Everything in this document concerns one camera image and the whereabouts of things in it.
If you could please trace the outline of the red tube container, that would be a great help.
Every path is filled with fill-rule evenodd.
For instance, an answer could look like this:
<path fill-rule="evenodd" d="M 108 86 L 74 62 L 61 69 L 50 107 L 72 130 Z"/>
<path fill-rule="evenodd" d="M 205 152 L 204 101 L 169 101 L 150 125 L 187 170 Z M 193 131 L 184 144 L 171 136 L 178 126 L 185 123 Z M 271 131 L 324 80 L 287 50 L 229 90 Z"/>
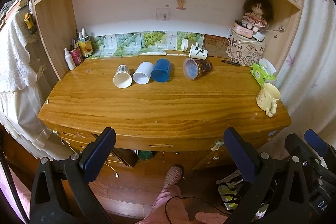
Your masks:
<path fill-rule="evenodd" d="M 80 65 L 84 61 L 84 58 L 82 56 L 79 47 L 75 48 L 74 50 L 71 50 L 70 54 L 76 66 Z"/>

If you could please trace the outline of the brown haired rag doll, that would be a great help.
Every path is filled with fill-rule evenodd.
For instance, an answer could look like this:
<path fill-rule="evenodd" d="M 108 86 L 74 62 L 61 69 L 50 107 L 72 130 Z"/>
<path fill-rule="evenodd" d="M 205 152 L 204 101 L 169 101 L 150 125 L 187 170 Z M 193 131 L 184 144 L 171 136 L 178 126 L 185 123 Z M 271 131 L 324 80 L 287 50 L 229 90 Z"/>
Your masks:
<path fill-rule="evenodd" d="M 273 20 L 273 7 L 268 0 L 246 0 L 243 9 L 241 24 L 253 33 L 266 28 Z"/>

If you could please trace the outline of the beige printed storage bag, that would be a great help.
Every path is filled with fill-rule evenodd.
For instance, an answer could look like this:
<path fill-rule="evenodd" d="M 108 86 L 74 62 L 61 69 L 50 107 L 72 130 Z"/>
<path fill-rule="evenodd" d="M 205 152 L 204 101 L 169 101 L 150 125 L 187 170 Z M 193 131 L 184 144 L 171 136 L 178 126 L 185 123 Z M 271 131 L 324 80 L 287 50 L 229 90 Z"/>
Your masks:
<path fill-rule="evenodd" d="M 245 38 L 232 30 L 228 32 L 227 39 L 226 54 L 232 62 L 243 66 L 252 66 L 262 58 L 266 46 L 264 42 L 254 38 Z"/>

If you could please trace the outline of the pink slipper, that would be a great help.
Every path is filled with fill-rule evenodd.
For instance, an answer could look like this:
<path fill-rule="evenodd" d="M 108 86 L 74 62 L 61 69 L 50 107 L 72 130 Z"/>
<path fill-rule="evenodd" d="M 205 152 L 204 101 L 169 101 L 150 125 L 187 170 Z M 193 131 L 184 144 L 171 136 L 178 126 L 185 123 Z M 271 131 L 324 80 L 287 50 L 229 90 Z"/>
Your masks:
<path fill-rule="evenodd" d="M 172 166 L 166 174 L 163 186 L 176 185 L 183 176 L 183 169 L 180 166 Z"/>

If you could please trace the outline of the pink oval box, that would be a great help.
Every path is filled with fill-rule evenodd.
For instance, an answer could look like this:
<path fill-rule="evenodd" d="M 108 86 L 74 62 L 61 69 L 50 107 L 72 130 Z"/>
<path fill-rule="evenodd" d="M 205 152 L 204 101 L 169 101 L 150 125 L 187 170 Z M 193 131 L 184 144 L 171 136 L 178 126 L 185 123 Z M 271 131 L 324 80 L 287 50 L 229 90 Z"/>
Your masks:
<path fill-rule="evenodd" d="M 231 30 L 233 32 L 235 32 L 236 34 L 240 35 L 240 36 L 244 36 L 245 38 L 252 38 L 252 35 L 253 35 L 253 31 L 246 28 L 246 27 L 243 27 L 241 26 L 240 24 L 238 24 L 237 22 L 235 22 L 232 27 L 231 27 Z"/>

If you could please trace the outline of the plain white paper cup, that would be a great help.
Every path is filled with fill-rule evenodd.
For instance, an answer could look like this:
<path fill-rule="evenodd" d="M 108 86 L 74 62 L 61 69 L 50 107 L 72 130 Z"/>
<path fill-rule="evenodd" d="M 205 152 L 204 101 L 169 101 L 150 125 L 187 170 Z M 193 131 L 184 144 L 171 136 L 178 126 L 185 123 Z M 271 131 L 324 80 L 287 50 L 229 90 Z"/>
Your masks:
<path fill-rule="evenodd" d="M 133 80 L 140 85 L 147 84 L 151 78 L 153 68 L 154 65 L 149 61 L 141 63 L 133 73 Z"/>

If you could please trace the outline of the brown cartoon cardboard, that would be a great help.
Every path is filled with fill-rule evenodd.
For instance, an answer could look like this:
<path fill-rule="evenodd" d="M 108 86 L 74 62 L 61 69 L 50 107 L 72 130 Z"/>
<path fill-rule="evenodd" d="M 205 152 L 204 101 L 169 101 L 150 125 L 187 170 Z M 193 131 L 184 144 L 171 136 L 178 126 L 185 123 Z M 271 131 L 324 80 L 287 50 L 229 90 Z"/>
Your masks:
<path fill-rule="evenodd" d="M 229 59 L 226 50 L 228 47 L 227 38 L 214 35 L 205 35 L 203 49 L 208 51 L 208 56 Z"/>

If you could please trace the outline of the person's pink trouser leg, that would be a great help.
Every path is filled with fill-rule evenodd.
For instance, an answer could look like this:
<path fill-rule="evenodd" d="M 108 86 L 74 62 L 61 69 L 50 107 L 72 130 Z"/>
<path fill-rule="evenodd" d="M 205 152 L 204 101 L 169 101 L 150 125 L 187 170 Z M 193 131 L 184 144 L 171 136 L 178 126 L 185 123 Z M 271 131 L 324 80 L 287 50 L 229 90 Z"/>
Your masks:
<path fill-rule="evenodd" d="M 138 223 L 224 223 L 228 218 L 218 213 L 198 212 L 191 220 L 181 197 L 179 186 L 163 187 L 148 215 Z"/>

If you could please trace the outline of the blue plastic cup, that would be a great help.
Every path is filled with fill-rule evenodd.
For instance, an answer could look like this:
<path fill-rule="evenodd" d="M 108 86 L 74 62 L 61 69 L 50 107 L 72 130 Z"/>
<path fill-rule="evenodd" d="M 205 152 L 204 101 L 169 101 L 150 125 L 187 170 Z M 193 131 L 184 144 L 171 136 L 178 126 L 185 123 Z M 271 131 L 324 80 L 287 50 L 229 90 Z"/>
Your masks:
<path fill-rule="evenodd" d="M 158 59 L 151 72 L 151 78 L 159 83 L 166 83 L 170 78 L 171 63 L 168 59 Z"/>

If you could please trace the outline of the cream ceramic mug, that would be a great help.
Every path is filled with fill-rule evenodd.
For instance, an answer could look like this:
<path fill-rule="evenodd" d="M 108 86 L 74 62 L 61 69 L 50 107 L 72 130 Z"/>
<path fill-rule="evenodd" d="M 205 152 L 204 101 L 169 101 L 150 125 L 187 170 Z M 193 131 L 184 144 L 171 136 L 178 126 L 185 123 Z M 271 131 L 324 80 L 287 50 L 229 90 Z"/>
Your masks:
<path fill-rule="evenodd" d="M 265 83 L 256 97 L 256 103 L 269 118 L 272 118 L 276 114 L 277 103 L 280 99 L 279 90 L 274 85 Z"/>

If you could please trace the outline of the patterned paper cup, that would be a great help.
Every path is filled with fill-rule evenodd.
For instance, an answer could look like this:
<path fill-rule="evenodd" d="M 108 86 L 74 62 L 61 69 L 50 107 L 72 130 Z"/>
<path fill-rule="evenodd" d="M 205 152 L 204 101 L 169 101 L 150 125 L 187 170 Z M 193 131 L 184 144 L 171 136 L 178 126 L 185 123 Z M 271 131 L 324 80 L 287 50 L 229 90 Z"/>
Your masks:
<path fill-rule="evenodd" d="M 117 88 L 128 88 L 132 83 L 132 77 L 127 65 L 119 65 L 113 77 L 113 83 Z"/>

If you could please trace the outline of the white floral curtain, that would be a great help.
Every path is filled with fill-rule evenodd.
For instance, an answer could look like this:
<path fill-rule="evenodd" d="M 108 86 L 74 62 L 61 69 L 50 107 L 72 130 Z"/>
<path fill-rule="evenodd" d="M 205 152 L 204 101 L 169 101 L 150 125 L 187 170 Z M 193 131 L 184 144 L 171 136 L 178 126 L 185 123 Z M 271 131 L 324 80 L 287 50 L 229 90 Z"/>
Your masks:
<path fill-rule="evenodd" d="M 275 159 L 288 156 L 284 140 L 314 130 L 335 145 L 335 3 L 304 0 L 293 44 L 277 76 L 276 87 L 291 125 L 276 134 L 260 151 Z"/>

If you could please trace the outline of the black pen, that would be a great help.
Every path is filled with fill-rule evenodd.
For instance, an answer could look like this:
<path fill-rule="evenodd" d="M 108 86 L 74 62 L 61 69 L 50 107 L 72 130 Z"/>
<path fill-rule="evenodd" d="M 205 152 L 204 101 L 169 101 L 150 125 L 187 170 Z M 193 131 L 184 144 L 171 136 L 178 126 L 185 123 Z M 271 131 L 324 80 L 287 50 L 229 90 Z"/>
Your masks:
<path fill-rule="evenodd" d="M 238 64 L 238 63 L 235 63 L 235 62 L 232 62 L 232 61 L 228 61 L 228 60 L 224 60 L 224 59 L 222 59 L 221 62 L 222 62 L 222 63 L 225 63 L 225 64 L 229 64 L 229 65 L 234 65 L 234 66 L 236 66 L 236 67 L 240 67 L 240 66 L 241 66 L 241 65 Z"/>

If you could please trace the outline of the brown printed lidded cup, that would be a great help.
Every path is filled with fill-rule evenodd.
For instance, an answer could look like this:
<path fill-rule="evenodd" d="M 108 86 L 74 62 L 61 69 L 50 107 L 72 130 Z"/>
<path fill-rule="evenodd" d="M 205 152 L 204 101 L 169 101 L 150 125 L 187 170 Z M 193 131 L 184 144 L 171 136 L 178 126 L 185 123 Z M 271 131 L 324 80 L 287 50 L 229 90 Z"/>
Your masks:
<path fill-rule="evenodd" d="M 183 73 L 189 80 L 195 80 L 212 71 L 213 65 L 208 60 L 187 58 L 183 62 Z"/>

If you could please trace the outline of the panda paper cup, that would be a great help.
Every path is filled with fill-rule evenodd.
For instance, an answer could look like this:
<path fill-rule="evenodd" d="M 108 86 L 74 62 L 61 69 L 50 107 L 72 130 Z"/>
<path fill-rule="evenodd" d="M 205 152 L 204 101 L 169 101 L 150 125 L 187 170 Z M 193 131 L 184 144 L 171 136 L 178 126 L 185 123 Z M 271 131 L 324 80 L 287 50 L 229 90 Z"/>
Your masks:
<path fill-rule="evenodd" d="M 205 60 L 208 56 L 208 50 L 199 46 L 192 45 L 189 52 L 189 58 Z"/>

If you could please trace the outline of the brown sleeve coffee cup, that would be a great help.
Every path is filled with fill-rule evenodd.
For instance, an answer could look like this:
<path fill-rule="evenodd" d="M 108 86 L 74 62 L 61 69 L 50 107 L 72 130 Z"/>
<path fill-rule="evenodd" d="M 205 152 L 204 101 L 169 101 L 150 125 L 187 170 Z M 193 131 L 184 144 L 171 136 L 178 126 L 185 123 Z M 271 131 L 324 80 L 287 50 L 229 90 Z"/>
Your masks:
<path fill-rule="evenodd" d="M 199 43 L 194 41 L 193 39 L 182 39 L 181 42 L 181 50 L 182 51 L 189 51 L 191 49 L 192 46 L 198 46 Z"/>

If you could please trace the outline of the white lace cloth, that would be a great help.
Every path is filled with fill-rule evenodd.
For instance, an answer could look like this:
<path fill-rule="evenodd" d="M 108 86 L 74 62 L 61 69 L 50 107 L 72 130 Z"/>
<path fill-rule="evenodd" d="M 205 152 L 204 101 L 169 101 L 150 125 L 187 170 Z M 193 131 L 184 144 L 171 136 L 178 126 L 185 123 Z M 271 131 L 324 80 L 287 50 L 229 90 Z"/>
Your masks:
<path fill-rule="evenodd" d="M 72 150 L 38 118 L 45 101 L 40 86 L 50 85 L 46 66 L 31 60 L 38 36 L 23 21 L 27 12 L 13 12 L 1 29 L 1 125 L 35 158 L 63 160 Z"/>

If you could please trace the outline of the green tissue box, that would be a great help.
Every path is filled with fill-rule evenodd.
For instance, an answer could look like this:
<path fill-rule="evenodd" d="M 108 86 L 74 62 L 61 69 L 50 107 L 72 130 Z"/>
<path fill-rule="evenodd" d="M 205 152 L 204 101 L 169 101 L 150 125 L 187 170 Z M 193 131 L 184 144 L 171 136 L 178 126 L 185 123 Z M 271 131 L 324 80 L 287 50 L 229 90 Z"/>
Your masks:
<path fill-rule="evenodd" d="M 276 72 L 276 68 L 273 64 L 265 58 L 262 58 L 259 62 L 252 64 L 250 70 L 251 75 L 260 87 L 263 87 L 265 83 L 274 84 L 277 80 Z"/>

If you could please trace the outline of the green leaf calendar cards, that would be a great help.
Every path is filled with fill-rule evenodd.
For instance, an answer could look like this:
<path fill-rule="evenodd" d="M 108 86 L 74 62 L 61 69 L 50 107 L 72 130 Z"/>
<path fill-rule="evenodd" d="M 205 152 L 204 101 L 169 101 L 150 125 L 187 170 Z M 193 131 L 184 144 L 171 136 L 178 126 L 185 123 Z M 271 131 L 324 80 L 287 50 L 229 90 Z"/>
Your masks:
<path fill-rule="evenodd" d="M 182 40 L 202 46 L 204 34 L 184 31 L 143 31 L 102 35 L 91 38 L 92 59 L 165 55 L 167 51 L 181 51 Z"/>

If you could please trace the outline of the wooden shelf unit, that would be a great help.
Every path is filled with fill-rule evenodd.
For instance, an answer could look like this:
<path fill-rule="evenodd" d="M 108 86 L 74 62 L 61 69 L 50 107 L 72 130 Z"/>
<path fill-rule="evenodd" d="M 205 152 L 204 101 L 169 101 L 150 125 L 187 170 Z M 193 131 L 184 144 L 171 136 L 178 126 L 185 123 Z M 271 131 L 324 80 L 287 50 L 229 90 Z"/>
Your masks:
<path fill-rule="evenodd" d="M 264 57 L 280 69 L 298 29 L 304 0 L 269 0 L 274 18 Z M 90 34 L 186 31 L 226 36 L 245 0 L 33 0 L 46 54 L 57 76 L 68 71 L 64 48 L 85 27 Z"/>

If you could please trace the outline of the white spray bottle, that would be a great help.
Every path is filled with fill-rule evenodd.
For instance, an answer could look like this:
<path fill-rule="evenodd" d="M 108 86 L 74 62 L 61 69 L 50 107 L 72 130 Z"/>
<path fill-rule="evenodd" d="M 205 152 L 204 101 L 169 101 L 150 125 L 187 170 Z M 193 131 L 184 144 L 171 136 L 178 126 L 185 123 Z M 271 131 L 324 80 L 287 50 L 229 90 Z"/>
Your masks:
<path fill-rule="evenodd" d="M 64 58 L 66 61 L 66 64 L 68 65 L 69 70 L 74 70 L 76 68 L 76 65 L 74 63 L 74 60 L 72 58 L 72 55 L 70 54 L 69 50 L 64 48 Z"/>

